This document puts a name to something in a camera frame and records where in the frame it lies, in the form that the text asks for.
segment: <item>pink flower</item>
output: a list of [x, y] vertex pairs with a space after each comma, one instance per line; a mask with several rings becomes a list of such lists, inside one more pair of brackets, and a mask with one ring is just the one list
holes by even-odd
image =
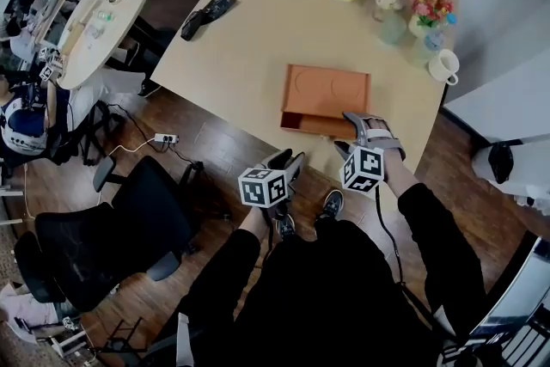
[[429, 15], [430, 9], [428, 8], [428, 5], [426, 5], [425, 3], [419, 3], [416, 6], [416, 12], [419, 15]]

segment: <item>power strip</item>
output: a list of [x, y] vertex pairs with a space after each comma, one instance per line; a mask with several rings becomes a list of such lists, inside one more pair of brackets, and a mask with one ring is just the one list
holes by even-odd
[[169, 135], [167, 133], [155, 133], [155, 142], [177, 144], [180, 141], [178, 135]]

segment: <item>wooden tray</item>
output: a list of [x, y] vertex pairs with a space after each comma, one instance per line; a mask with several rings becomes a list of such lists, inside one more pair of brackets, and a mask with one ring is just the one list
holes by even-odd
[[289, 64], [281, 127], [354, 139], [342, 112], [368, 112], [369, 101], [369, 74]]

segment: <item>round table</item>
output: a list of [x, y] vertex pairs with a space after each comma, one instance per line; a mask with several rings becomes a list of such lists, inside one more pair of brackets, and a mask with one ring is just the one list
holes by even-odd
[[147, 40], [146, 43], [153, 46], [153, 52], [160, 51], [158, 44], [150, 36], [155, 30], [139, 17], [145, 0], [120, 0], [116, 4], [110, 3], [108, 0], [81, 0], [67, 21], [63, 31], [64, 35], [68, 33], [71, 23], [74, 20], [82, 20], [93, 4], [95, 4], [94, 13], [87, 26], [90, 24], [97, 26], [101, 23], [96, 18], [97, 11], [101, 9], [112, 13], [113, 20], [103, 22], [103, 34], [97, 39], [86, 35], [86, 30], [82, 32], [64, 61], [64, 74], [58, 81], [59, 86], [63, 89], [77, 88], [98, 68], [102, 67], [109, 60], [113, 51], [119, 47], [126, 34], [136, 40], [140, 40], [140, 38]]

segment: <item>white mug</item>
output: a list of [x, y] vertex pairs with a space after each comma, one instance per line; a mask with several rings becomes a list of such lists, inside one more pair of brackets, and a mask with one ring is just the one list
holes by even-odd
[[439, 82], [446, 82], [450, 86], [458, 83], [456, 72], [460, 68], [458, 57], [449, 49], [442, 49], [428, 63], [428, 71]]

